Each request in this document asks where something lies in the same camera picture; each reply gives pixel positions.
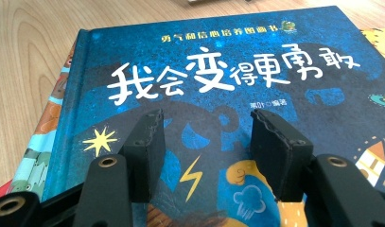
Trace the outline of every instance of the wooden table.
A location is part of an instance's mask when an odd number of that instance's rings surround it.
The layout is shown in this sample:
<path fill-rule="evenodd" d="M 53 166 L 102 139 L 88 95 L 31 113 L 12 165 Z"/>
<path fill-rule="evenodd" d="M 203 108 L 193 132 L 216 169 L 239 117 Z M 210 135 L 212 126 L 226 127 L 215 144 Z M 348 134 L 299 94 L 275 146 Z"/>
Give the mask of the wooden table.
<path fill-rule="evenodd" d="M 385 0 L 0 0 L 0 185 L 13 177 L 80 28 L 328 5 L 357 27 L 385 27 Z"/>

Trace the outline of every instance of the book spine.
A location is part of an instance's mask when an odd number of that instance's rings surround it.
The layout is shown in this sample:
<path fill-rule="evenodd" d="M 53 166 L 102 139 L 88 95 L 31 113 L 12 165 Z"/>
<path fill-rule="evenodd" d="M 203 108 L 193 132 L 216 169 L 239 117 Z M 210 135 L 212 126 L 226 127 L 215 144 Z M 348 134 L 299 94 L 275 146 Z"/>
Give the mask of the book spine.
<path fill-rule="evenodd" d="M 68 77 L 65 96 L 62 102 L 62 109 L 57 127 L 57 134 L 54 141 L 53 152 L 50 158 L 50 169 L 55 172 L 47 172 L 45 188 L 42 201 L 50 199 L 65 191 L 66 177 L 68 175 L 68 164 L 70 163 L 72 147 L 72 131 L 76 125 L 76 111 L 79 105 L 80 91 L 82 90 L 82 81 L 84 76 L 84 64 L 86 63 L 89 50 L 90 32 L 80 30 L 77 43 L 75 45 L 74 58 L 71 64 L 71 71 Z"/>

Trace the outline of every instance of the table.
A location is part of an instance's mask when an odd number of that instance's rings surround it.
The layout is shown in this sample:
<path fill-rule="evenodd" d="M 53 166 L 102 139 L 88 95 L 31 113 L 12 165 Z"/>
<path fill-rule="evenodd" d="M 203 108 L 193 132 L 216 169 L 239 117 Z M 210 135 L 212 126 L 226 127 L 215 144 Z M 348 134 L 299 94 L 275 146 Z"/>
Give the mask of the table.
<path fill-rule="evenodd" d="M 357 27 L 385 27 L 385 0 L 0 0 L 0 185 L 13 177 L 80 28 L 330 5 Z"/>

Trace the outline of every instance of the star illustration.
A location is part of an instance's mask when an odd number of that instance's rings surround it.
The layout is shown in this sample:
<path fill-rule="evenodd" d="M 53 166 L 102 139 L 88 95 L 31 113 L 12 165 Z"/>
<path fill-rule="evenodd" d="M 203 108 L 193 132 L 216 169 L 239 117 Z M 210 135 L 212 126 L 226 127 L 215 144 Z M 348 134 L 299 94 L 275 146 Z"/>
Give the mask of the star illustration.
<path fill-rule="evenodd" d="M 91 146 L 86 148 L 84 151 L 91 149 L 91 148 L 95 148 L 96 149 L 96 157 L 98 157 L 100 150 L 101 150 L 101 147 L 104 147 L 106 150 L 111 151 L 111 149 L 109 147 L 109 143 L 117 141 L 117 139 L 115 139 L 115 138 L 110 139 L 110 136 L 112 136 L 115 133 L 115 131 L 112 131 L 110 134 L 106 135 L 106 129 L 107 128 L 105 127 L 101 134 L 95 129 L 96 138 L 82 141 L 82 143 L 84 143 L 84 144 L 92 144 Z"/>

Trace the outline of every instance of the black object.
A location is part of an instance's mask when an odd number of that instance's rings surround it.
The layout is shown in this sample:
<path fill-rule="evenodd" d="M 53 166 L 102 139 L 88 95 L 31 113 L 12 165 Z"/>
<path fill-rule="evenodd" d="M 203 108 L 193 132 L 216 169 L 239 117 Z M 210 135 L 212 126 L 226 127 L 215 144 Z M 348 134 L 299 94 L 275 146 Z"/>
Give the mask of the black object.
<path fill-rule="evenodd" d="M 385 227 L 385 195 L 354 164 L 312 155 L 313 146 L 275 113 L 255 110 L 251 152 L 277 201 L 301 201 L 310 226 Z M 84 184 L 43 203 L 34 193 L 0 198 L 0 227 L 132 226 L 131 201 L 148 202 L 166 151 L 163 112 L 142 116 L 118 154 L 95 159 Z"/>

